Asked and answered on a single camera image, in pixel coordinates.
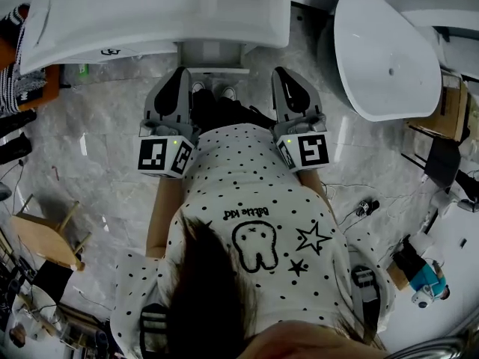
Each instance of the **cartoon tooth print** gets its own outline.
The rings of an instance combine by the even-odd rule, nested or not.
[[[258,272],[260,267],[272,270],[278,265],[276,231],[267,222],[243,222],[234,228],[232,237],[241,266],[247,272]]]

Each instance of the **white washbasin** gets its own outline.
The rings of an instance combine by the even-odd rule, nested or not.
[[[430,44],[384,0],[339,0],[334,24],[339,74],[369,121],[427,117],[442,79]]]

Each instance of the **marble floor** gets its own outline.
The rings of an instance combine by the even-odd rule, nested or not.
[[[405,130],[402,121],[364,120],[328,89],[315,55],[323,23],[320,14],[292,8],[287,48],[256,48],[245,57],[251,70],[248,78],[209,76],[208,83],[234,83],[243,105],[254,105],[273,117],[274,67],[288,67],[309,80],[320,92],[331,132],[332,163],[320,169],[320,177],[337,219],[341,222],[360,200],[377,199],[380,208],[347,233],[368,229],[376,239],[375,251],[383,256],[402,235],[418,231],[427,216],[436,187],[431,181],[422,182],[421,170],[400,155],[401,150],[427,150],[427,144]],[[176,60],[176,55],[152,55],[90,65],[84,78],[78,77],[75,66],[67,66],[64,81],[72,88],[61,90],[60,97],[40,108],[38,119],[24,129],[34,150],[16,188],[15,211],[31,193],[35,200],[28,211],[53,220],[61,220],[74,200],[81,203],[67,234],[73,241],[88,232],[93,237],[83,254],[86,268],[73,274],[62,301],[102,319],[114,304],[117,252],[123,248],[144,252],[158,179],[135,172],[132,142],[147,93],[175,68]],[[0,176],[15,163],[0,166]],[[20,172],[20,167],[14,168],[3,182],[15,188]],[[12,212],[13,198],[0,204],[0,227],[16,254],[31,262],[11,229]],[[341,229],[357,220],[351,215]],[[36,267],[40,264],[35,257]]]

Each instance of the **star print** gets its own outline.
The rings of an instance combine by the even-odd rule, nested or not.
[[[302,266],[302,261],[303,260],[300,260],[298,263],[294,263],[293,260],[290,260],[290,261],[291,261],[291,265],[293,265],[293,267],[291,269],[289,269],[288,271],[294,271],[298,277],[299,277],[299,273],[301,271],[307,271],[306,267]]]
[[[316,224],[313,226],[313,228],[310,231],[305,231],[300,229],[296,229],[296,230],[302,237],[301,244],[296,249],[296,251],[300,251],[304,248],[312,248],[314,251],[316,251],[317,255],[320,255],[320,250],[323,249],[323,246],[320,246],[320,243],[324,241],[328,241],[329,239],[332,239],[332,237],[330,236],[320,235],[320,231],[318,229],[318,222],[316,222]]]

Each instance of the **dark hair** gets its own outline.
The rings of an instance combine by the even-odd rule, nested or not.
[[[445,300],[445,299],[449,298],[449,295],[450,295],[450,294],[451,294],[451,291],[449,290],[449,286],[446,285],[444,291],[443,291],[442,294],[441,294],[441,299],[442,299],[442,300]]]
[[[10,337],[10,340],[12,341],[12,343],[15,346],[17,346],[19,349],[21,349],[25,345],[25,342],[20,341],[13,333],[14,331],[15,331],[15,328],[11,328],[10,331],[8,331],[8,336]]]
[[[181,215],[185,244],[166,317],[168,353],[236,358],[255,316],[253,292],[234,271],[230,254],[210,224]]]

